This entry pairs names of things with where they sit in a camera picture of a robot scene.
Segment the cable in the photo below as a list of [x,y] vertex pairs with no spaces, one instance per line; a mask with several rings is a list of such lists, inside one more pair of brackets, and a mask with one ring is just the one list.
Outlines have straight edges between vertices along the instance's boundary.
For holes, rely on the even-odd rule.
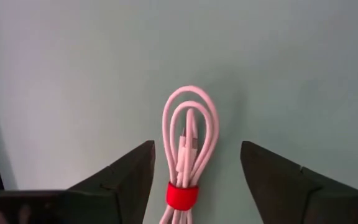
[[[172,101],[184,92],[193,92],[199,95],[207,104],[208,110],[195,101],[185,101],[174,110],[170,129],[168,132],[168,112]],[[179,150],[175,147],[175,124],[179,113],[186,109],[186,128],[179,138]],[[203,146],[197,156],[197,145],[194,139],[198,138],[198,130],[194,116],[194,108],[198,109],[204,116],[206,134]],[[183,86],[172,93],[165,104],[162,113],[162,137],[167,156],[170,182],[177,187],[187,188],[196,186],[209,158],[214,151],[219,136],[219,118],[215,105],[204,90],[197,86]],[[192,224],[191,209],[188,211],[174,210],[167,205],[160,224],[166,224],[172,220],[172,224]]]

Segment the red velcro strap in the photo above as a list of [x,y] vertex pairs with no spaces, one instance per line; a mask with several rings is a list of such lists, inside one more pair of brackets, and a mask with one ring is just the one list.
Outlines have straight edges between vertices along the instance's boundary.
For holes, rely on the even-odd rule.
[[175,210],[187,211],[197,201],[198,186],[190,187],[187,189],[179,188],[168,183],[167,188],[167,204]]

